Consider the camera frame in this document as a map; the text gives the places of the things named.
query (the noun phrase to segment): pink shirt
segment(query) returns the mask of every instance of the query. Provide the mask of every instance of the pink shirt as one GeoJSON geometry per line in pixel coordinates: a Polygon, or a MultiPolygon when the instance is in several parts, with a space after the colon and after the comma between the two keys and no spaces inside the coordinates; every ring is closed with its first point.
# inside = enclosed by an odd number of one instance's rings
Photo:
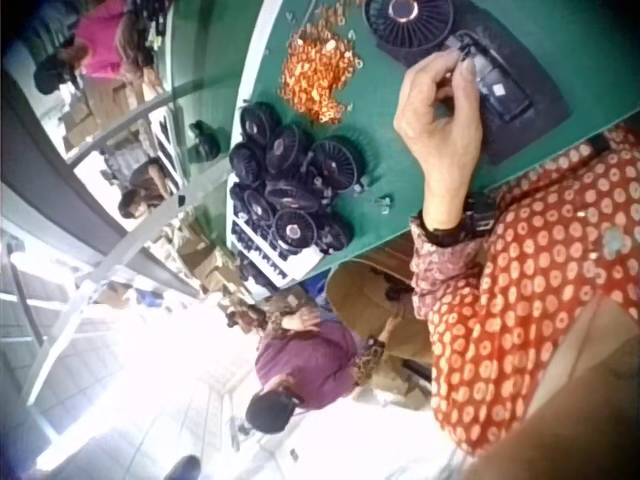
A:
{"type": "Polygon", "coordinates": [[[91,55],[84,65],[88,76],[114,78],[120,74],[122,58],[115,41],[124,8],[125,0],[107,0],[78,22],[76,39],[89,46],[91,55]]]}

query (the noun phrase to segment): purple shirt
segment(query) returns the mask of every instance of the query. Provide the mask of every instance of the purple shirt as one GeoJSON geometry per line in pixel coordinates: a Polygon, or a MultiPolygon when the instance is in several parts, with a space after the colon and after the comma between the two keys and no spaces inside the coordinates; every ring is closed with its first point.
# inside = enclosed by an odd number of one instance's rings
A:
{"type": "Polygon", "coordinates": [[[271,338],[260,348],[256,373],[262,385],[280,375],[293,378],[303,407],[320,410],[348,393],[355,384],[350,367],[358,349],[347,327],[323,321],[318,332],[271,338]]]}
{"type": "Polygon", "coordinates": [[[107,0],[78,22],[76,39],[89,46],[91,55],[84,65],[88,76],[115,78],[120,74],[122,58],[116,48],[116,33],[124,8],[125,0],[107,0]]]}

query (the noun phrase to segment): fan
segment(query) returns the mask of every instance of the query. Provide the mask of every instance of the fan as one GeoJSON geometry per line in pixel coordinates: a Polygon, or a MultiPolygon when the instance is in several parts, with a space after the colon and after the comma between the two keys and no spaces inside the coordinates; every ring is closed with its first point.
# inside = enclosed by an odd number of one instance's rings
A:
{"type": "Polygon", "coordinates": [[[417,50],[441,43],[453,23],[451,0],[367,0],[364,15],[388,47],[417,50]]]}
{"type": "Polygon", "coordinates": [[[308,214],[299,210],[278,212],[271,233],[280,245],[294,251],[311,247],[317,238],[315,223],[308,214]]]}
{"type": "Polygon", "coordinates": [[[298,126],[283,126],[269,143],[267,170],[272,174],[288,170],[304,158],[312,141],[311,135],[298,126]]]}
{"type": "Polygon", "coordinates": [[[346,137],[334,135],[313,146],[313,162],[324,183],[337,192],[354,187],[362,176],[364,161],[360,151],[346,137]]]}
{"type": "Polygon", "coordinates": [[[249,209],[244,201],[244,194],[248,189],[249,187],[240,182],[234,183],[229,188],[229,197],[233,202],[233,214],[243,222],[249,218],[249,209]]]}
{"type": "Polygon", "coordinates": [[[251,143],[236,144],[229,152],[229,162],[240,182],[255,185],[263,179],[264,155],[251,143]]]}
{"type": "Polygon", "coordinates": [[[250,103],[240,112],[244,139],[251,139],[261,147],[267,146],[281,124],[278,112],[266,102],[250,103]]]}
{"type": "Polygon", "coordinates": [[[267,182],[265,196],[278,210],[294,209],[315,212],[322,205],[322,201],[317,195],[295,181],[267,182]]]}
{"type": "Polygon", "coordinates": [[[326,215],[318,223],[316,245],[325,255],[344,250],[353,240],[353,231],[350,225],[339,217],[326,215]]]}
{"type": "Polygon", "coordinates": [[[273,207],[261,194],[255,190],[247,190],[244,194],[244,201],[256,222],[262,224],[273,222],[273,207]]]}

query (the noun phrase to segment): polka dot shirt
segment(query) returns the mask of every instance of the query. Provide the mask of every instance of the polka dot shirt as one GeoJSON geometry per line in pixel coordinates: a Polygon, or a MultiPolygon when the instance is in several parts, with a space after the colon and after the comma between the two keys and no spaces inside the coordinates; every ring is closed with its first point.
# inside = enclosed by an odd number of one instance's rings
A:
{"type": "Polygon", "coordinates": [[[638,319],[640,146],[623,127],[606,136],[612,148],[599,157],[581,144],[495,192],[500,216],[487,239],[439,248],[412,221],[413,301],[434,353],[432,407],[467,452],[523,419],[591,298],[610,297],[638,319]]]}

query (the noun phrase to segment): pile of small parts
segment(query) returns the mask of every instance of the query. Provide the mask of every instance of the pile of small parts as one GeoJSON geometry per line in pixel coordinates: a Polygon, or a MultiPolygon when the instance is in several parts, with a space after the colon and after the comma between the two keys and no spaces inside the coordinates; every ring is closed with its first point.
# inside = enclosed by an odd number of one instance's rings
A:
{"type": "Polygon", "coordinates": [[[353,42],[331,30],[344,25],[346,8],[344,1],[319,8],[319,20],[303,27],[288,44],[278,93],[294,110],[309,115],[314,122],[340,122],[347,107],[333,98],[333,93],[346,85],[356,68],[362,67],[353,42]]]}

